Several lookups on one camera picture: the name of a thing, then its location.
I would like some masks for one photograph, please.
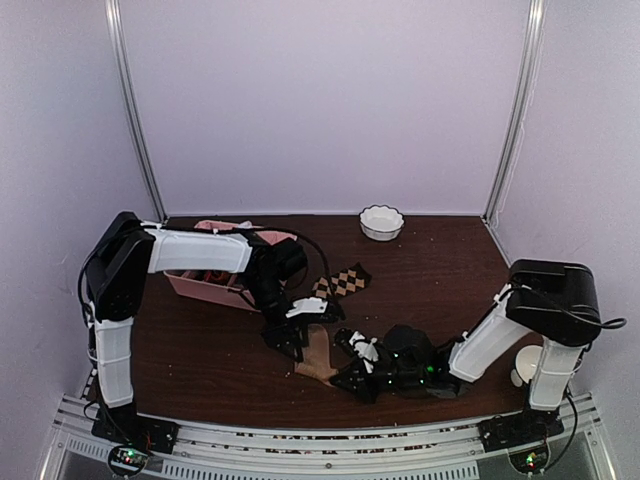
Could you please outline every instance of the tan cloth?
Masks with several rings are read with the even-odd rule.
[[[304,361],[296,363],[294,372],[315,378],[332,387],[329,378],[338,373],[331,367],[329,334],[322,325],[309,325],[309,346],[302,349]]]

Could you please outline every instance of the white backdrop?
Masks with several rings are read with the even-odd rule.
[[[640,478],[640,2],[554,1],[525,137],[497,232],[509,257],[575,261],[594,272],[602,332],[578,386],[620,460]]]
[[[153,209],[104,1],[0,2],[0,65],[0,478],[29,480],[91,370],[80,266],[120,210]]]
[[[170,214],[484,211],[528,1],[121,4]]]

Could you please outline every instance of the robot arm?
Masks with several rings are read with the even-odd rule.
[[[326,300],[291,302],[287,298],[283,281],[306,265],[304,250],[293,239],[270,245],[251,230],[176,231],[141,222],[130,212],[120,213],[89,255],[80,278],[86,277],[89,303],[81,301],[90,328],[90,351],[95,352],[92,360],[98,370],[101,407],[106,410],[103,416],[119,430],[116,436],[135,443],[141,436],[149,436],[153,428],[140,426],[130,365],[131,329],[148,273],[237,273],[266,319],[262,335],[267,345],[302,361],[308,324],[343,318],[339,306]],[[113,431],[102,433],[94,432],[113,439]]]
[[[456,397],[527,333],[544,338],[544,348],[529,389],[528,404],[537,411],[560,405],[583,350],[601,330],[593,275],[577,264],[519,260],[509,283],[471,332],[435,348],[428,337],[396,326],[382,342],[371,342],[375,359],[355,349],[360,335],[339,332],[336,343],[354,361],[331,379],[338,387],[373,402],[383,390],[411,395]]]

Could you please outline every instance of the wooden table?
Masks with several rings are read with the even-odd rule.
[[[381,337],[394,324],[407,323],[437,345],[473,326],[507,279],[507,267],[478,218],[409,217],[391,243],[368,240],[352,216],[250,219],[311,236],[326,251],[332,272],[361,262],[373,275],[369,288],[342,301],[348,318],[327,326],[331,337],[342,326]],[[197,220],[172,223],[191,226]],[[306,251],[309,275],[295,292],[301,295],[321,275],[318,257]],[[258,313],[179,297],[163,275],[151,275],[133,333],[140,412],[253,427],[338,428],[437,422],[523,404],[522,392],[509,381],[518,347],[466,396],[417,400],[383,394],[376,404],[363,405],[347,392],[293,374],[292,362],[263,344],[262,326]],[[346,363],[341,355],[334,358],[335,366]]]

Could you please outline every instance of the wire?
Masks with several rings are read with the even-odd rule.
[[[568,391],[567,391],[567,400],[569,401],[569,405],[571,405],[571,409],[573,410],[573,419],[574,419],[573,429],[571,430],[571,435],[569,436],[569,440],[565,444],[560,454],[549,465],[544,467],[543,469],[544,473],[548,472],[553,467],[555,467],[557,463],[562,459],[562,457],[564,457],[565,453],[567,453],[567,450],[569,450],[569,447],[571,446],[571,443],[573,442],[574,437],[576,436],[576,431],[578,430],[578,409],[576,408],[576,404],[573,402],[573,399],[571,398],[571,394]]]
[[[97,400],[91,400],[89,403],[87,403],[83,408],[82,408],[82,413],[84,414],[85,418],[88,418],[91,421],[95,421],[95,418],[91,418],[89,415],[87,415],[87,410],[89,408],[91,408],[93,405],[95,405],[96,403],[98,403]]]
[[[129,438],[129,436],[127,435],[127,433],[120,428],[120,425],[118,425],[116,423],[116,421],[113,419],[113,417],[111,416],[111,414],[109,413],[109,409],[107,408],[107,406],[105,405],[104,401],[102,400],[102,397],[100,398],[100,400],[98,400],[100,403],[100,411],[103,412],[105,414],[105,416],[107,417],[107,419],[109,420],[109,422],[111,423],[111,425],[113,425],[113,427],[120,433],[120,435],[122,435],[122,437],[128,442],[128,443],[132,443],[131,439]]]
[[[251,228],[234,228],[231,230],[220,230],[218,231],[218,235],[230,235],[230,234],[237,234],[237,233],[243,233],[243,232],[279,232],[279,233],[288,233],[290,235],[295,235],[298,238],[301,238],[302,240],[304,240],[305,242],[307,242],[309,245],[311,245],[313,247],[313,249],[318,252],[318,255],[320,255],[320,259],[322,260],[322,266],[324,269],[324,274],[327,277],[327,283],[329,284],[329,292],[331,293],[331,301],[335,304],[335,305],[339,305],[340,302],[338,300],[338,296],[336,295],[336,291],[335,291],[335,287],[333,285],[333,283],[331,282],[331,268],[329,267],[329,260],[327,259],[327,255],[324,253],[324,250],[322,250],[322,247],[312,238],[308,237],[307,235],[300,233],[297,230],[293,230],[291,228],[280,228],[280,227],[251,227]]]
[[[295,290],[296,288],[298,288],[299,286],[301,286],[304,281],[307,279],[307,275],[309,274],[309,264],[307,264],[304,267],[304,271],[302,273],[302,277],[300,278],[300,281],[298,283],[296,283],[295,285],[291,286],[288,283],[284,286],[285,290],[291,291],[291,290]]]
[[[551,305],[554,308],[557,308],[562,313],[564,313],[565,315],[573,318],[574,320],[577,320],[577,321],[582,322],[582,323],[586,323],[588,325],[592,325],[594,327],[598,327],[598,328],[600,328],[602,330],[618,330],[619,328],[622,328],[627,324],[627,319],[623,318],[623,317],[614,318],[613,320],[607,320],[604,323],[595,322],[593,320],[589,320],[588,318],[580,317],[580,316],[576,315],[575,313],[570,312],[569,310],[564,308],[559,303],[557,303],[554,300],[550,299],[544,293],[541,293],[541,292],[531,288],[528,285],[517,285],[512,290],[524,290],[524,291],[533,293],[536,297],[544,300],[549,305]]]

